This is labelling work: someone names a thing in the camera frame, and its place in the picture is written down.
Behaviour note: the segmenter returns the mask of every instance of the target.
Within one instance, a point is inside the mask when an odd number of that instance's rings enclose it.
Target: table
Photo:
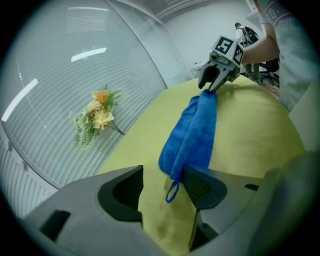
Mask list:
[[[195,217],[183,186],[166,203],[172,180],[158,166],[159,155],[170,132],[191,97],[202,90],[193,79],[164,90],[133,124],[112,152],[101,173],[143,165],[144,188],[138,210],[143,228],[168,254],[188,252]],[[217,91],[217,123],[209,168],[263,177],[301,155],[304,147],[288,117],[287,109],[263,87],[244,76]]]

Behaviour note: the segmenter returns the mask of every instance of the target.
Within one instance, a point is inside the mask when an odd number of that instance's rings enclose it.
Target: robotic arm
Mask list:
[[[198,87],[211,83],[209,92],[215,93],[226,81],[233,82],[239,76],[244,51],[237,41],[222,35],[211,49],[208,62],[200,70]]]

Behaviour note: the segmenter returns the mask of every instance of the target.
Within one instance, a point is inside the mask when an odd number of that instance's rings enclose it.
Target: white wall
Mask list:
[[[233,39],[236,34],[235,23],[252,28],[263,37],[258,28],[246,19],[250,9],[245,0],[217,0],[165,22],[188,68],[196,62],[206,62],[211,47],[220,35]]]

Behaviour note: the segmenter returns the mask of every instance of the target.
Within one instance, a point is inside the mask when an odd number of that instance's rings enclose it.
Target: white sleeve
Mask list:
[[[238,29],[235,31],[235,40],[239,43],[242,42],[241,35]]]

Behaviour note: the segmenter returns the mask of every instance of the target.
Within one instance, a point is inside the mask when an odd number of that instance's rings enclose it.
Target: person's arm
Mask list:
[[[244,49],[242,64],[268,62],[279,57],[276,33],[271,24],[263,24],[266,36]]]

